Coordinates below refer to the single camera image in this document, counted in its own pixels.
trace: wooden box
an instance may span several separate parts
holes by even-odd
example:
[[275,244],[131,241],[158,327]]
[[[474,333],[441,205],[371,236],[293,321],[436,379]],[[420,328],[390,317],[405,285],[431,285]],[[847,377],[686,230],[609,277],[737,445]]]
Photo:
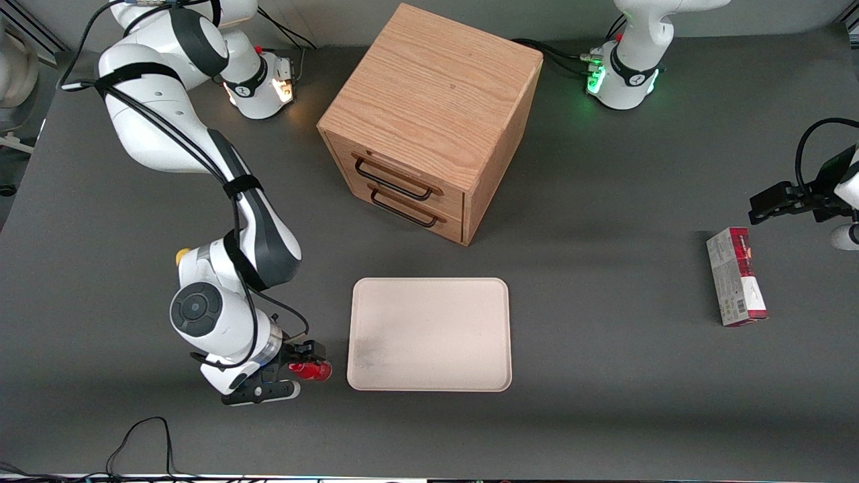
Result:
[[317,127],[352,193],[462,245],[519,146],[542,54],[401,4]]

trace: beige tray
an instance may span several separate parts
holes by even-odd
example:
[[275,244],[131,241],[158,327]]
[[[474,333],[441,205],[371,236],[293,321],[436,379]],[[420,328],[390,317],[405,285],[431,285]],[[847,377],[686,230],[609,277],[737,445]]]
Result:
[[362,391],[500,392],[513,376],[498,278],[364,278],[352,294],[349,384]]

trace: gray tabletop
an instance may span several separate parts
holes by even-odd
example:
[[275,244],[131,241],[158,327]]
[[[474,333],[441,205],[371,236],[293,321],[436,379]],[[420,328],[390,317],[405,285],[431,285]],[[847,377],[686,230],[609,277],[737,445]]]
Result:
[[[188,472],[859,478],[859,258],[830,248],[832,223],[810,216],[752,229],[771,319],[730,329],[704,249],[747,225],[750,195],[790,178],[808,125],[859,115],[843,28],[678,40],[653,96],[625,113],[545,69],[469,248],[354,199],[341,179],[314,125],[362,52],[310,52],[298,102],[274,119],[243,119],[211,83],[192,93],[301,242],[299,276],[271,294],[309,316],[335,368],[261,406],[222,406],[167,317],[175,252],[230,228],[221,189],[132,161],[95,92],[57,96],[0,235],[4,460],[95,471],[132,423],[160,414]],[[809,174],[855,140],[815,135]],[[513,385],[352,390],[350,295],[363,277],[504,279]],[[126,451],[119,470],[161,471],[160,429]]]

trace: cardboard box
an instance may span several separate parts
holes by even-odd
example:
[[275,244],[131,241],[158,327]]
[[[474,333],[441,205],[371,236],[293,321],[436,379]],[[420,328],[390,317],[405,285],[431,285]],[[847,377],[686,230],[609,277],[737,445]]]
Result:
[[722,325],[740,327],[767,318],[764,298],[752,270],[748,228],[728,228],[707,241]]

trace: black metal handle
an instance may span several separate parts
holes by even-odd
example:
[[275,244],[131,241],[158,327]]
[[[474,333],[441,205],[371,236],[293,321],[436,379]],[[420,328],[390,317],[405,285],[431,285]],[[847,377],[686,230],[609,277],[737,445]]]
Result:
[[378,199],[375,198],[375,195],[378,193],[379,193],[379,190],[373,190],[373,192],[370,194],[370,200],[372,200],[373,204],[380,207],[382,210],[390,211],[394,215],[397,215],[399,217],[403,217],[403,218],[409,220],[410,222],[412,222],[416,225],[423,226],[424,228],[432,228],[432,227],[436,226],[436,222],[438,222],[438,217],[432,217],[431,221],[423,222],[423,221],[418,220],[417,218],[413,217],[412,215],[408,215],[408,214],[406,214],[400,210],[397,210],[396,208],[394,208],[391,205],[385,205],[384,203],[382,203],[381,201],[379,201]]
[[367,178],[368,180],[373,180],[373,181],[379,183],[380,185],[382,185],[386,188],[390,188],[390,189],[394,190],[395,192],[402,194],[403,196],[407,196],[407,197],[414,199],[416,201],[426,201],[430,197],[430,195],[432,194],[432,188],[429,188],[429,187],[427,188],[427,192],[424,194],[412,193],[411,191],[409,191],[405,188],[401,188],[397,185],[394,185],[393,183],[390,183],[388,181],[383,180],[379,176],[376,176],[374,174],[370,174],[370,173],[364,171],[363,169],[361,169],[361,165],[364,164],[364,158],[362,158],[360,156],[356,156],[356,157],[357,157],[358,161],[355,163],[355,170],[358,172],[358,174],[360,174],[364,178]]

